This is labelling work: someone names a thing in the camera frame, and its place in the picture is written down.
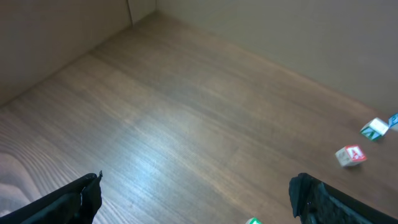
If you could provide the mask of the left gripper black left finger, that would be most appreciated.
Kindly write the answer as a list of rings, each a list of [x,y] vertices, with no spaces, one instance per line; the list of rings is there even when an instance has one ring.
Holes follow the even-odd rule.
[[[1,223],[92,224],[102,206],[103,173],[89,173],[48,195],[1,217]]]

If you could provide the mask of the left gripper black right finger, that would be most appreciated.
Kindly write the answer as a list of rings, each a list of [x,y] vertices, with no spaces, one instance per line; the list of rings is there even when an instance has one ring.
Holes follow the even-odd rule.
[[[307,173],[291,178],[289,197],[293,216],[302,224],[397,224],[396,218]]]

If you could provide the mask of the red A letter block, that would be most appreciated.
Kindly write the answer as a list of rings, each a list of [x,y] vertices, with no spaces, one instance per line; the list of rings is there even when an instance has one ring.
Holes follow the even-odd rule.
[[[341,167],[356,166],[367,160],[359,145],[348,145],[335,153]]]

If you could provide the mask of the green top letter block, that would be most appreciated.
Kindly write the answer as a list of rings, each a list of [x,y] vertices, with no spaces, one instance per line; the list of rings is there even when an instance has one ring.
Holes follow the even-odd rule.
[[[256,217],[252,217],[245,224],[262,224],[262,222]]]

